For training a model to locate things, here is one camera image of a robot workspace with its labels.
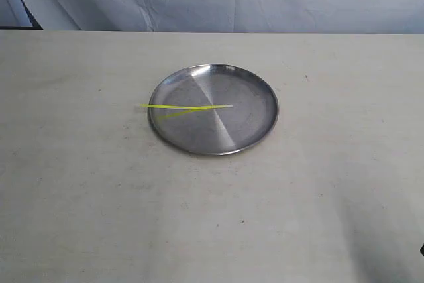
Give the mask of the yellow-green flexible strip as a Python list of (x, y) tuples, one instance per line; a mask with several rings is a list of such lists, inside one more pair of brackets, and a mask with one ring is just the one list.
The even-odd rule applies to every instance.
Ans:
[(140, 107), (151, 109), (181, 109), (187, 111), (199, 111), (208, 109), (226, 109), (232, 108), (234, 105), (202, 105), (202, 106), (180, 106), (180, 105), (155, 105), (155, 104), (140, 104)]

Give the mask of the round silver metal plate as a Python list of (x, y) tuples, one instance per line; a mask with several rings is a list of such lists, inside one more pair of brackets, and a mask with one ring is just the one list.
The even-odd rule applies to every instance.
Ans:
[(278, 98), (255, 73), (226, 64), (200, 64), (161, 81), (147, 104), (234, 105), (187, 111), (146, 108), (154, 132), (176, 149), (196, 155), (238, 153), (263, 140), (279, 115)]

